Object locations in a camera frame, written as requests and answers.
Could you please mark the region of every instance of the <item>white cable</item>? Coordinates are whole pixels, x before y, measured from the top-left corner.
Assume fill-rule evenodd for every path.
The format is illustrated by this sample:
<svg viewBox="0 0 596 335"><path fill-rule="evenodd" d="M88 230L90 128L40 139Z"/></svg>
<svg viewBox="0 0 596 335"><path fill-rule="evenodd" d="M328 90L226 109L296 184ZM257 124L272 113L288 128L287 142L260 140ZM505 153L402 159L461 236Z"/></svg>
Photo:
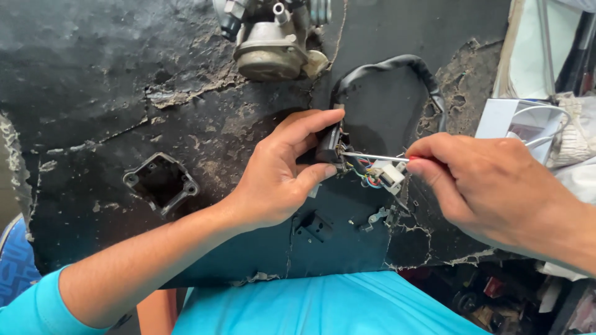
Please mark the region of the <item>white cable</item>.
<svg viewBox="0 0 596 335"><path fill-rule="evenodd" d="M569 126L569 124L572 121L571 120L571 114L569 114L569 112L566 111L565 109L563 109L561 107L557 107L557 106L531 106L531 107L528 107L528 108L524 108L524 109L518 111L517 113L513 114L513 117L516 117L519 114L525 113L525 112L527 112L529 110L534 110L534 109L539 109L539 108L548 108L550 110L558 110L559 112L561 112L561 113L563 113L563 114L565 114L567 116L567 122L565 123L565 125L563 127L561 127L561 129L555 131L552 135L547 136L547 137L540 137L540 138L537 138L537 139L533 140L530 143L526 143L526 146L529 147L529 148L533 148L533 147L537 146L536 143L543 144L544 141L547 140L547 139L552 141L552 139L555 136L557 136L559 133L561 133L563 130L565 130L565 128L567 128L567 126Z"/></svg>

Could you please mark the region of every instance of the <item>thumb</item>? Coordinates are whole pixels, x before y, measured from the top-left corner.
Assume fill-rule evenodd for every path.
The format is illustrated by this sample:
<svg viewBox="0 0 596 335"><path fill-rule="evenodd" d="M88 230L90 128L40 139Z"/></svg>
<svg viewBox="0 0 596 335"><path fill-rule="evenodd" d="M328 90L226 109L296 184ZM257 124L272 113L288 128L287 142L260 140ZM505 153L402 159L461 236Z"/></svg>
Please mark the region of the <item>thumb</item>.
<svg viewBox="0 0 596 335"><path fill-rule="evenodd" d="M323 180L334 176L337 173L335 166L331 164L319 163L311 165L302 170L296 180L300 186L307 192L312 190L317 184Z"/></svg>
<svg viewBox="0 0 596 335"><path fill-rule="evenodd" d="M432 187L447 220L455 221L454 224L473 221L474 214L446 168L431 160L415 159L408 163L407 169Z"/></svg>

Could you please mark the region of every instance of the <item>blue shirt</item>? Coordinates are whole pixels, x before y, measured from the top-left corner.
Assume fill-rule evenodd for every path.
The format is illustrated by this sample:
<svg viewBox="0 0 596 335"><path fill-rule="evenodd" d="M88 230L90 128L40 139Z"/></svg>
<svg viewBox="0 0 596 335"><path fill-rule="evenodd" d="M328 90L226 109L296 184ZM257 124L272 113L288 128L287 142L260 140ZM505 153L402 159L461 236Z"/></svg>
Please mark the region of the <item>blue shirt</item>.
<svg viewBox="0 0 596 335"><path fill-rule="evenodd" d="M103 334L68 311L53 272L0 309L0 334ZM487 334L395 272L276 280L187 295L173 335Z"/></svg>

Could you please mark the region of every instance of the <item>electrical connector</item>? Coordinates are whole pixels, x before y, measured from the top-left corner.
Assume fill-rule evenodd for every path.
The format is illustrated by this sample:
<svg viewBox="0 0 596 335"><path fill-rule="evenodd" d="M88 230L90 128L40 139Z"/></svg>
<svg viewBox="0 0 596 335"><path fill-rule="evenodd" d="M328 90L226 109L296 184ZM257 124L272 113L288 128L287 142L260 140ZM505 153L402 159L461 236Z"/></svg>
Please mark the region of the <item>electrical connector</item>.
<svg viewBox="0 0 596 335"><path fill-rule="evenodd" d="M371 173L383 182L383 187L396 196L402 189L401 182L406 178L403 175L405 163L399 163L397 167L388 160L378 160L371 166Z"/></svg>

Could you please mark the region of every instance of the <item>blue chair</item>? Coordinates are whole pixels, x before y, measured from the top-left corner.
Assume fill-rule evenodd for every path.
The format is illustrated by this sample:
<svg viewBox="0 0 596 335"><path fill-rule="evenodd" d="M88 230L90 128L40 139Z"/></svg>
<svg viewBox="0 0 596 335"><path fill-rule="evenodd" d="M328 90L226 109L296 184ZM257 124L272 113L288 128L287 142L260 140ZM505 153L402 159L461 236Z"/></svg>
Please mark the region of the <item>blue chair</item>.
<svg viewBox="0 0 596 335"><path fill-rule="evenodd" d="M23 215L18 215L0 235L0 308L41 279L26 234Z"/></svg>

